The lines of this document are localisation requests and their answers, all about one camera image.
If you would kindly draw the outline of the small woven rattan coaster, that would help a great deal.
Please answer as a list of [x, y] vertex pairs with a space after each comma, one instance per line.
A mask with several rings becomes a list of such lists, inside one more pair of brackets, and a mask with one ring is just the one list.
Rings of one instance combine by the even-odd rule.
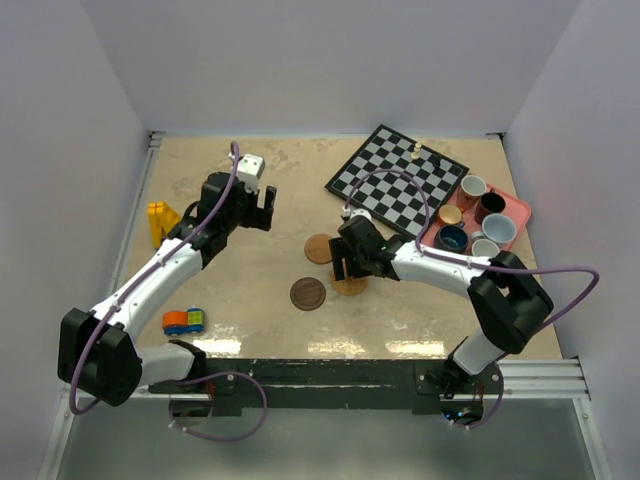
[[337, 280], [335, 275], [331, 274], [331, 285], [340, 295], [356, 296], [367, 289], [368, 279], [347, 277], [344, 280]]

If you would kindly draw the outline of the copper orange cup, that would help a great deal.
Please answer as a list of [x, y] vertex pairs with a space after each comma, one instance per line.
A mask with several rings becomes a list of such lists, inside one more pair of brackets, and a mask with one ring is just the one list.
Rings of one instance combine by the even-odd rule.
[[452, 204], [442, 205], [437, 211], [437, 221], [441, 227], [456, 226], [463, 228], [463, 212], [459, 207]]

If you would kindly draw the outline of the light wooden coaster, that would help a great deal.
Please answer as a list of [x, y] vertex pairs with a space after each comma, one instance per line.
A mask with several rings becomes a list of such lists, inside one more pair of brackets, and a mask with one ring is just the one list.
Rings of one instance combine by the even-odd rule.
[[306, 258], [314, 264], [326, 265], [332, 261], [329, 242], [331, 237], [325, 233], [310, 236], [304, 245]]

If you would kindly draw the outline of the grey white mug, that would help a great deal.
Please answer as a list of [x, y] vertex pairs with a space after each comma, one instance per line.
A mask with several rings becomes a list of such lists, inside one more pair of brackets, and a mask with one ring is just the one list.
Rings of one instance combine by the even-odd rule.
[[482, 231], [471, 234], [471, 254], [475, 257], [493, 258], [500, 253], [500, 247]]

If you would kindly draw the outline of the orange toy car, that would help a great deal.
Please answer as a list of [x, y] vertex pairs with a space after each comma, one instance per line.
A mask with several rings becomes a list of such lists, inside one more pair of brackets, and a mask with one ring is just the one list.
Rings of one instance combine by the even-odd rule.
[[201, 333], [205, 329], [205, 312], [198, 307], [169, 311], [162, 317], [162, 330], [167, 336]]

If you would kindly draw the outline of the dark blue cup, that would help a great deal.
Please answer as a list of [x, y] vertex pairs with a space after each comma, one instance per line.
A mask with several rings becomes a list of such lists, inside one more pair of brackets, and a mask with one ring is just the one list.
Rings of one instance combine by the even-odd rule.
[[441, 227], [434, 237], [434, 247], [457, 254], [464, 254], [469, 245], [467, 233], [460, 227]]

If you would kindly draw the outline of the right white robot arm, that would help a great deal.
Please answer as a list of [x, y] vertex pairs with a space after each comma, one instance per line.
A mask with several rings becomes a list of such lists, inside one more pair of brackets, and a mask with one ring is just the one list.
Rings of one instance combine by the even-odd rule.
[[479, 329], [444, 361], [433, 380], [447, 395], [469, 392], [505, 354], [521, 352], [554, 308], [520, 259], [469, 257], [426, 247], [395, 234], [384, 238], [372, 221], [354, 215], [329, 240], [334, 278], [375, 276], [437, 287], [471, 302]]

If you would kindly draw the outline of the white floral mug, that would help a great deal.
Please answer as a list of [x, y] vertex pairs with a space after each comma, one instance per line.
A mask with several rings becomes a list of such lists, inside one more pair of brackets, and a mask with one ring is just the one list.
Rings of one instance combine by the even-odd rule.
[[461, 210], [471, 209], [477, 201], [486, 193], [486, 182], [477, 175], [466, 175], [458, 189], [456, 205]]

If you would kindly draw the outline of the aluminium front rail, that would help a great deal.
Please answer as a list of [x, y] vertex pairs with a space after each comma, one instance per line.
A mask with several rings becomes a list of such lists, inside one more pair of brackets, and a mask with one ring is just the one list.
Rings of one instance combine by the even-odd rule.
[[[199, 362], [207, 359], [202, 354], [191, 358], [156, 359], [146, 364], [138, 357], [116, 360], [112, 363], [88, 361], [82, 368], [77, 388], [111, 406], [127, 401], [138, 389], [151, 389], [156, 393], [188, 392], [210, 376], [190, 380]], [[578, 396], [587, 393], [581, 366], [576, 360], [567, 361], [506, 361], [495, 364], [504, 381], [504, 393], [520, 392], [551, 396]]]

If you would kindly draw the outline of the aluminium rail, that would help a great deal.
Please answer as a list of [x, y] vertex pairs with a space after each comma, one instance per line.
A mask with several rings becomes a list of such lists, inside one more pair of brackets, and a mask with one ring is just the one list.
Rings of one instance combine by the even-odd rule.
[[138, 219], [147, 209], [145, 206], [151, 177], [156, 164], [156, 160], [166, 136], [164, 131], [149, 131], [147, 137], [147, 150], [142, 164], [140, 178], [134, 188], [134, 196], [130, 206], [129, 214], [122, 233], [120, 247], [114, 263], [114, 269], [107, 287], [107, 306], [117, 298], [116, 292], [126, 281], [126, 273], [129, 263], [129, 254], [132, 244], [135, 242]]
[[[112, 363], [88, 361], [82, 368], [77, 388], [111, 406], [127, 401], [138, 389], [151, 389], [156, 393], [188, 392], [210, 376], [190, 380], [199, 362], [207, 359], [202, 354], [191, 358], [156, 359], [146, 364], [138, 357], [116, 360]], [[578, 396], [587, 393], [581, 366], [576, 360], [567, 361], [506, 361], [495, 364], [504, 381], [504, 393], [520, 392], [551, 396]]]

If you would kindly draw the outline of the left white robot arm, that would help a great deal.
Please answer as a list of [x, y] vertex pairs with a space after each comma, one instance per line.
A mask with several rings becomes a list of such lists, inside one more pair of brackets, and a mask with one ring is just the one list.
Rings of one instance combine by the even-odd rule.
[[57, 375], [111, 406], [146, 385], [174, 382], [185, 392], [207, 380], [205, 354], [179, 340], [142, 348], [145, 325], [189, 279], [227, 246], [239, 227], [268, 231], [277, 190], [260, 192], [250, 182], [217, 172], [201, 188], [155, 255], [116, 293], [88, 311], [71, 309], [62, 319]]

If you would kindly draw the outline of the yellow toy block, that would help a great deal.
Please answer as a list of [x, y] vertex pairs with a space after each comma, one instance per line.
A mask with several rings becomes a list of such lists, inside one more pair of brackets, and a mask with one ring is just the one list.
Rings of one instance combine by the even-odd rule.
[[151, 202], [147, 209], [153, 247], [159, 249], [181, 216], [166, 202]]

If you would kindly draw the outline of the light blue cup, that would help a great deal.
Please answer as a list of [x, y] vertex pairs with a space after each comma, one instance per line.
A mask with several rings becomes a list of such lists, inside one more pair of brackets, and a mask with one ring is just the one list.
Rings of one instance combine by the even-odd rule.
[[505, 247], [516, 239], [518, 228], [508, 216], [493, 213], [484, 218], [482, 232], [487, 239], [500, 247]]

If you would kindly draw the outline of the white chess piece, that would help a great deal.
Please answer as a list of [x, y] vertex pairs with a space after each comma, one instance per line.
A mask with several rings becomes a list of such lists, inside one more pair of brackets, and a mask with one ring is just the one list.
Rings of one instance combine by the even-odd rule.
[[421, 158], [422, 144], [420, 142], [416, 142], [414, 144], [413, 150], [411, 152], [411, 159], [418, 160]]

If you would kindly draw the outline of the black maroon cup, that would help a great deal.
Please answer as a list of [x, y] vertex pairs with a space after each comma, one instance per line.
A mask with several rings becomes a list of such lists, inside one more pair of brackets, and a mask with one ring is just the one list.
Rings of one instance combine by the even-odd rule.
[[504, 197], [494, 191], [482, 195], [477, 203], [474, 220], [481, 225], [484, 219], [491, 214], [500, 214], [506, 208]]

